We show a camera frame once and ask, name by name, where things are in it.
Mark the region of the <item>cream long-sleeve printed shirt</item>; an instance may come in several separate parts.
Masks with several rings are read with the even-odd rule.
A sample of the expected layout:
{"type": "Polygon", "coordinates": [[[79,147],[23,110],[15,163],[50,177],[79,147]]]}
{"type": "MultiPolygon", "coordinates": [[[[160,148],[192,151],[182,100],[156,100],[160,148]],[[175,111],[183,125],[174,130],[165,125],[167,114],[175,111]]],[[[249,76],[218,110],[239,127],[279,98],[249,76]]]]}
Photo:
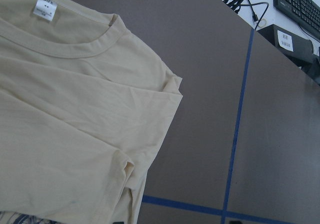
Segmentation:
{"type": "Polygon", "coordinates": [[[0,0],[0,221],[138,221],[182,79],[117,14],[0,0]]]}

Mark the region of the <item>black label printer box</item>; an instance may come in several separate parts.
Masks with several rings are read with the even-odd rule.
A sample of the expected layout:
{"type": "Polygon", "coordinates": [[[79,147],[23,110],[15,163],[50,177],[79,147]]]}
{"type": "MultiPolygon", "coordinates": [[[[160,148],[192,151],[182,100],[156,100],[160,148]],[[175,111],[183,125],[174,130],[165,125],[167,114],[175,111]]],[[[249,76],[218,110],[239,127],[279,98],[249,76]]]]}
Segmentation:
{"type": "Polygon", "coordinates": [[[314,54],[314,46],[310,40],[302,38],[275,24],[258,30],[258,33],[298,67],[312,65],[319,58],[319,56],[314,54]]]}

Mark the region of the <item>black keyboard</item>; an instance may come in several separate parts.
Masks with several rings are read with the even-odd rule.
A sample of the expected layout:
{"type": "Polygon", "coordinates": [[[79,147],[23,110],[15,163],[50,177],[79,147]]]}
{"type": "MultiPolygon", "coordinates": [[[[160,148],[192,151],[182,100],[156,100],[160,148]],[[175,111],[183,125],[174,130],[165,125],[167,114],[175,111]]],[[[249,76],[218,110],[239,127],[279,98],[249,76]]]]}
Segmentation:
{"type": "Polygon", "coordinates": [[[320,7],[312,0],[273,0],[273,6],[315,38],[320,38],[320,7]]]}

